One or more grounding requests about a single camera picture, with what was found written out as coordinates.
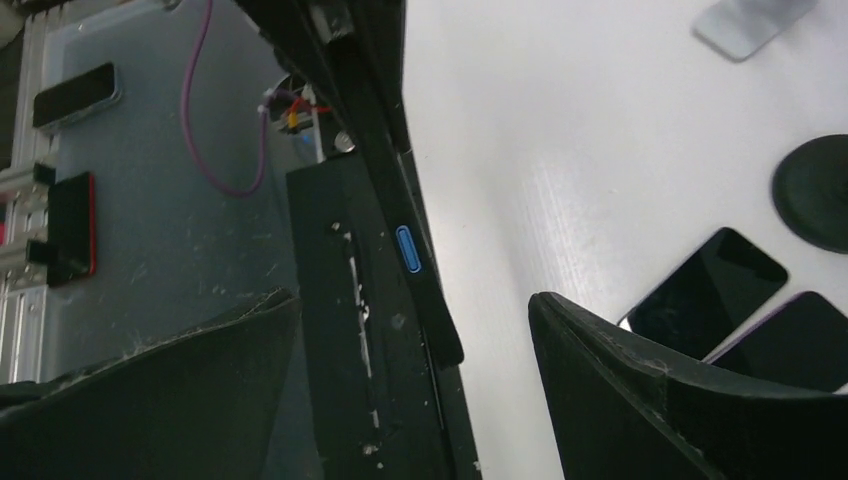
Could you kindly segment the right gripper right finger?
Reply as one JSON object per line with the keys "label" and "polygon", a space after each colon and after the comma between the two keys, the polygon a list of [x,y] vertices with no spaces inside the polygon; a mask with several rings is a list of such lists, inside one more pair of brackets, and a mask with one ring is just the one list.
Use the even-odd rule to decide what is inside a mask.
{"label": "right gripper right finger", "polygon": [[569,479],[843,479],[847,399],[727,371],[554,292],[528,319]]}

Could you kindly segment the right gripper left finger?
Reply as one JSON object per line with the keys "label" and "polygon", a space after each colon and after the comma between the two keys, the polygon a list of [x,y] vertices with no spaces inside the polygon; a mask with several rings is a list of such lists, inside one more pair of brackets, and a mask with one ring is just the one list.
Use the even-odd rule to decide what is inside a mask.
{"label": "right gripper left finger", "polygon": [[299,298],[276,288],[54,380],[1,389],[5,479],[257,479]]}

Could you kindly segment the phone from wooden stand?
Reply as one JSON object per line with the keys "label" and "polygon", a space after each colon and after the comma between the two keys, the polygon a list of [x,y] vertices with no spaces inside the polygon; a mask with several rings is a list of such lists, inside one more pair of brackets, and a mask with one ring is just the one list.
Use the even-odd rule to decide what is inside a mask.
{"label": "phone from wooden stand", "polygon": [[788,281],[778,261],[723,227],[643,298],[618,325],[703,359]]}

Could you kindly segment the tall black tripod stand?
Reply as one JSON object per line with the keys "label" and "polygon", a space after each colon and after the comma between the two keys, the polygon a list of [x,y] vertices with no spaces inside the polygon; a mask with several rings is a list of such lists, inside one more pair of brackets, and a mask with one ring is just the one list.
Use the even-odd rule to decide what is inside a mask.
{"label": "tall black tripod stand", "polygon": [[784,224],[807,243],[847,252],[847,136],[811,139],[776,168],[771,195]]}

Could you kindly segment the red cased phone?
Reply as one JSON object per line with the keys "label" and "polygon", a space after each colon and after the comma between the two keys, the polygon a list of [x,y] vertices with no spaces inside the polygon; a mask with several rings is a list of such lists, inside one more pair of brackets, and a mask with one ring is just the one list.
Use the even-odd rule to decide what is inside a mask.
{"label": "red cased phone", "polygon": [[48,191],[47,243],[56,253],[47,272],[51,288],[96,272],[95,192],[95,177],[89,171],[59,181]]}

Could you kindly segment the white metal phone stand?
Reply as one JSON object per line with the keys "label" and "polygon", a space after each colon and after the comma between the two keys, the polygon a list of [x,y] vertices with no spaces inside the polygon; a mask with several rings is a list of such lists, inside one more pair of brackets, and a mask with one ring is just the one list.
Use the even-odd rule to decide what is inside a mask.
{"label": "white metal phone stand", "polygon": [[740,63],[817,5],[817,0],[718,1],[693,20],[691,31],[723,58]]}

